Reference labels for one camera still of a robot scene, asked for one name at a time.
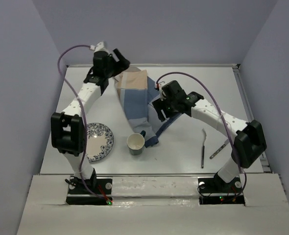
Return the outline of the blue beige checked cloth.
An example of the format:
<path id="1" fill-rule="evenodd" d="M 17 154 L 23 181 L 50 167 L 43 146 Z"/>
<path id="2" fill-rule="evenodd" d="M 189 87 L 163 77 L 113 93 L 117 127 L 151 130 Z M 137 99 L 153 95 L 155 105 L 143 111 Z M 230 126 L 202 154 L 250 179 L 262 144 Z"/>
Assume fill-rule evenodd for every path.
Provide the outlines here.
<path id="1" fill-rule="evenodd" d="M 155 81 L 146 70 L 131 66 L 114 77 L 115 88 L 125 116 L 133 132 L 146 131 L 145 147 L 159 143 L 161 134 L 172 125 L 181 114 L 161 122 L 152 105 L 160 97 L 155 90 Z"/>

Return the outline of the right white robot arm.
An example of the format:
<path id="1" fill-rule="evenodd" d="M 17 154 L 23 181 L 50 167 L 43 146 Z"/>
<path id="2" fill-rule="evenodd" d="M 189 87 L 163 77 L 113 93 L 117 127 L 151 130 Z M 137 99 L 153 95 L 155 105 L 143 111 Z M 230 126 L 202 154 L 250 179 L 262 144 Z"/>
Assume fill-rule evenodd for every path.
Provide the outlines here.
<path id="1" fill-rule="evenodd" d="M 262 125 L 255 119 L 248 122 L 219 111 L 202 95 L 196 92 L 187 94 L 177 81 L 162 87 L 155 84 L 155 89 L 159 91 L 160 97 L 152 104 L 160 121 L 177 114 L 186 114 L 228 138 L 232 147 L 231 157 L 210 181 L 209 186 L 213 191 L 226 191 L 240 170 L 250 168 L 266 150 Z"/>

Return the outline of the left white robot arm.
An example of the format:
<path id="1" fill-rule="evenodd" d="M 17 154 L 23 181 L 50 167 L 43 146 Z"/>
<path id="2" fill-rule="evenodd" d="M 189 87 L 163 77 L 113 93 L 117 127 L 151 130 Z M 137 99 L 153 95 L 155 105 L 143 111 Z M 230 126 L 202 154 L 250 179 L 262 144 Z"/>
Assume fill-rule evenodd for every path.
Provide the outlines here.
<path id="1" fill-rule="evenodd" d="M 93 66 L 88 71 L 79 92 L 68 80 L 65 83 L 75 98 L 62 112 L 55 112 L 50 119 L 51 144 L 68 160 L 73 169 L 71 182 L 85 193 L 94 194 L 97 185 L 95 169 L 86 159 L 87 120 L 86 114 L 103 95 L 109 79 L 127 70 L 130 61 L 116 48 L 113 52 L 94 48 Z"/>

